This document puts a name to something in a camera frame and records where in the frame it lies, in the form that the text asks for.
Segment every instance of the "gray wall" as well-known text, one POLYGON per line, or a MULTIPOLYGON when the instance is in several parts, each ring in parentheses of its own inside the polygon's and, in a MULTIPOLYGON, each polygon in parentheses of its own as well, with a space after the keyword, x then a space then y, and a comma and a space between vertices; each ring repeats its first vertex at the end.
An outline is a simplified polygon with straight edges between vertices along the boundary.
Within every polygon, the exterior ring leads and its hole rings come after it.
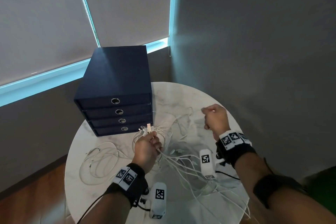
MULTIPOLYGON (((151 81, 171 81, 168 48, 148 60, 151 81)), ((68 153, 84 120, 73 102, 80 80, 0 107, 0 192, 68 153)))
POLYGON ((221 102, 282 173, 336 165, 335 11, 335 0, 178 0, 173 81, 221 102))

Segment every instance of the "hand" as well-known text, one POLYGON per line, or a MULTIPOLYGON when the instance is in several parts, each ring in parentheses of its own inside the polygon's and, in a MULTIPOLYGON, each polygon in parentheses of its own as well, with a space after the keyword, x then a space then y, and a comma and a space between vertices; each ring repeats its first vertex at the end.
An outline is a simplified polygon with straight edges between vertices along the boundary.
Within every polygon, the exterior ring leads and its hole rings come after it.
POLYGON ((228 114, 224 107, 214 104, 202 108, 202 112, 205 114, 204 128, 212 131, 216 141, 219 140, 221 134, 230 130, 228 114))
POLYGON ((155 160, 160 154, 157 149, 163 151, 162 143, 160 143, 155 131, 145 137, 140 137, 135 143, 132 163, 140 166, 147 174, 153 168, 155 160))

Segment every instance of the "roller blind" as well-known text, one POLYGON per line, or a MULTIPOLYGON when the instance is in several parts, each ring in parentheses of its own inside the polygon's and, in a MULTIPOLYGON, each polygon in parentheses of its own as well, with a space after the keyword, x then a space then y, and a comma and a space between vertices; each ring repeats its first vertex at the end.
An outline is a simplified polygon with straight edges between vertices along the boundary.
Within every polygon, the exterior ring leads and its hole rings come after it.
POLYGON ((168 37, 170 0, 86 0, 100 45, 146 44, 168 37))
POLYGON ((0 0, 0 85, 91 57, 82 0, 0 0))

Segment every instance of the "drawer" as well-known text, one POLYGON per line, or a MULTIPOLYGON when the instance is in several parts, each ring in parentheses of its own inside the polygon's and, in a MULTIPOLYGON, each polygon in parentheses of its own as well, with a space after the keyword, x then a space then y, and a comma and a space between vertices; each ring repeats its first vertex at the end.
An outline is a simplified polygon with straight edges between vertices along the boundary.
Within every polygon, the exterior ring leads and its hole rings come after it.
POLYGON ((119 105, 145 104, 152 101, 151 94, 124 95, 103 98, 76 99, 83 110, 99 107, 115 107, 119 105))
POLYGON ((111 127, 111 126, 119 126, 119 125, 128 125, 132 123, 151 123, 152 116, 151 114, 142 114, 142 115, 134 115, 134 116, 121 116, 110 119, 103 120, 90 120, 91 124, 95 127, 111 127))
POLYGON ((146 122, 124 125, 124 126, 121 125, 121 126, 106 127, 106 128, 95 128, 94 130, 97 136, 106 136, 106 135, 116 135, 116 134, 138 132, 141 126, 146 126, 146 122))
POLYGON ((84 110, 83 112, 88 120, 93 120, 101 118, 133 116, 143 113, 151 113, 151 111, 151 104, 149 103, 141 105, 126 105, 110 108, 89 109, 84 110))

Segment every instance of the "round table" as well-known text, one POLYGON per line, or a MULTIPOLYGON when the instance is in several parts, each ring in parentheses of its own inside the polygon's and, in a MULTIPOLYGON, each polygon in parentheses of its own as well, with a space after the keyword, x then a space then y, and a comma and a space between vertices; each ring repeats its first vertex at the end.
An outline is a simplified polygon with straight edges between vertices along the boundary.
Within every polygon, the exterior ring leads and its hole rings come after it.
MULTIPOLYGON (((181 116, 192 110, 189 122, 196 128, 194 136, 191 137, 193 141, 202 141, 207 144, 212 152, 216 152, 215 141, 211 131, 205 130, 204 114, 201 108, 212 104, 220 104, 211 96, 195 88, 171 82, 152 82, 153 91, 153 110, 156 112, 154 116, 154 126, 165 121, 166 116, 160 116, 160 113, 169 113, 173 116, 181 116)), ((233 116, 228 112, 229 124, 231 129, 241 131, 239 125, 234 120, 233 116)), ((98 198, 106 188, 110 185, 111 180, 107 180, 99 185, 85 185, 79 177, 79 169, 81 164, 88 154, 88 152, 96 146, 104 142, 113 142, 121 147, 123 152, 127 152, 128 156, 133 154, 132 140, 134 133, 96 137, 92 132, 86 120, 78 129, 70 150, 65 167, 65 195, 68 203, 69 211, 75 222, 91 205, 91 203, 98 198)), ((118 159, 114 167, 117 172, 120 167, 127 165, 131 160, 118 159)), ((220 170, 228 174, 235 175, 234 169, 226 165, 220 166, 220 170)), ((146 175, 146 179, 151 185, 150 180, 153 177, 146 175)), ((246 204, 249 200, 242 184, 239 184, 231 191, 225 192, 225 195, 233 202, 240 205, 242 209, 246 209, 246 204)), ((243 216, 243 210, 237 207, 231 201, 225 201, 218 194, 211 194, 208 196, 200 196, 201 202, 210 208, 221 223, 238 224, 243 216)), ((126 223, 218 223, 203 206, 201 206, 195 199, 189 201, 167 201, 166 215, 161 220, 144 218, 144 211, 139 208, 132 208, 126 223)))

